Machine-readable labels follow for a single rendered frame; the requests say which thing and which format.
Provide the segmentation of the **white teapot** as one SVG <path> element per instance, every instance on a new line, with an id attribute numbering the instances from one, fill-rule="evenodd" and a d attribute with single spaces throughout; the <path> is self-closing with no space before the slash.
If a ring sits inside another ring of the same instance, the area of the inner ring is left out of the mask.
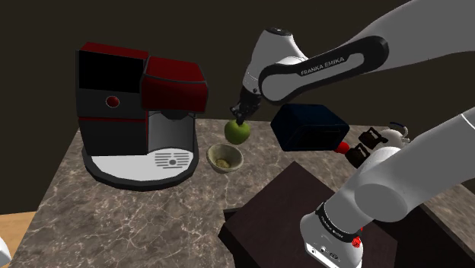
<path id="1" fill-rule="evenodd" d="M 380 131 L 384 141 L 381 143 L 381 147 L 396 147 L 403 148 L 410 143 L 410 139 L 407 138 L 408 129 L 406 126 L 400 123 L 390 122 L 391 125 L 400 126 L 403 133 L 395 129 L 384 129 Z"/>

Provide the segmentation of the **green apple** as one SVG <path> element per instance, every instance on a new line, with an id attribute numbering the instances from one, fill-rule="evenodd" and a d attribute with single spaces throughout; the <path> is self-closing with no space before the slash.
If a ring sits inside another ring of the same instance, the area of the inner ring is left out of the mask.
<path id="1" fill-rule="evenodd" d="M 234 145 L 244 143 L 250 136 L 250 127 L 247 123 L 238 125 L 236 120 L 230 120 L 225 124 L 225 138 Z"/>

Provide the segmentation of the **white rounded object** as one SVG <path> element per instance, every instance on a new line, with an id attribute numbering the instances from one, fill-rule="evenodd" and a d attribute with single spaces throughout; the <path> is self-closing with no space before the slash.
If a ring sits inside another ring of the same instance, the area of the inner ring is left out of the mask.
<path id="1" fill-rule="evenodd" d="M 11 262 L 11 254 L 5 241 L 0 237 L 0 268 Z"/>

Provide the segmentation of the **dark blue toaster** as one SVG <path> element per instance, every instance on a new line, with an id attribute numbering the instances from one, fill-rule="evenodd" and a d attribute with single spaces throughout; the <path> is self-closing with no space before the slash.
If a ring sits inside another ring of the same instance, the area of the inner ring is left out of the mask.
<path id="1" fill-rule="evenodd" d="M 284 104 L 270 126 L 284 152 L 332 151 L 350 129 L 321 104 Z"/>

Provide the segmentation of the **black angular object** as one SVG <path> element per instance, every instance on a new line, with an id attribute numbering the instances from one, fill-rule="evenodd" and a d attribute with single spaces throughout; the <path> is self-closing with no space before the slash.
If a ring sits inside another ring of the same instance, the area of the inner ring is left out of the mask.
<path id="1" fill-rule="evenodd" d="M 383 137 L 376 129 L 370 127 L 367 131 L 360 134 L 359 141 L 373 150 L 378 144 L 387 143 L 388 139 Z"/>
<path id="2" fill-rule="evenodd" d="M 362 143 L 359 143 L 355 148 L 350 148 L 345 153 L 346 159 L 354 168 L 359 168 L 369 156 L 370 153 Z"/>

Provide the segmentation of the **beige ceramic bowl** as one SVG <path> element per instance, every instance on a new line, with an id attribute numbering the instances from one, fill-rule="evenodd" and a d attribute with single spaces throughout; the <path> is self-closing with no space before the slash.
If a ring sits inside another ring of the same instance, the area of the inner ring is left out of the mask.
<path id="1" fill-rule="evenodd" d="M 206 158 L 212 169 L 220 174 L 234 172 L 244 163 L 241 151 L 228 144 L 210 146 L 206 152 Z"/>

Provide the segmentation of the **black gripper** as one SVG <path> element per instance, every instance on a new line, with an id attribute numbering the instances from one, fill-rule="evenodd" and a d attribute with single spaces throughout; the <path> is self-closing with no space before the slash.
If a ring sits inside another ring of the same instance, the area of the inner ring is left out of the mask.
<path id="1" fill-rule="evenodd" d="M 239 126 L 244 123 L 246 116 L 251 116 L 259 109 L 261 98 L 262 95 L 256 89 L 249 91 L 245 87 L 241 88 L 238 103 L 230 108 Z"/>

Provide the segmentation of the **red and black coffee machine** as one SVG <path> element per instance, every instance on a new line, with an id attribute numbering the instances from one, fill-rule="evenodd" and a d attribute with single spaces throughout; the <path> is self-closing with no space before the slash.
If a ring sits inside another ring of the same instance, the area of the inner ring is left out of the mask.
<path id="1" fill-rule="evenodd" d="M 75 53 L 75 96 L 83 162 L 95 180 L 152 191 L 193 175 L 196 116 L 208 99 L 198 64 L 87 42 Z"/>

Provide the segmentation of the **dark robot stand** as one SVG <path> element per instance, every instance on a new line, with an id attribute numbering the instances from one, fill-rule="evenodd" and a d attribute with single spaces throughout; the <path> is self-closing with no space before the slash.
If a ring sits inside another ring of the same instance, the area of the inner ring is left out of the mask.
<path id="1" fill-rule="evenodd" d="M 292 162 L 243 207 L 226 209 L 218 236 L 236 268 L 325 268 L 305 252 L 299 225 L 332 195 Z M 362 268 L 475 268 L 475 253 L 424 205 L 399 222 L 368 224 L 362 245 Z"/>

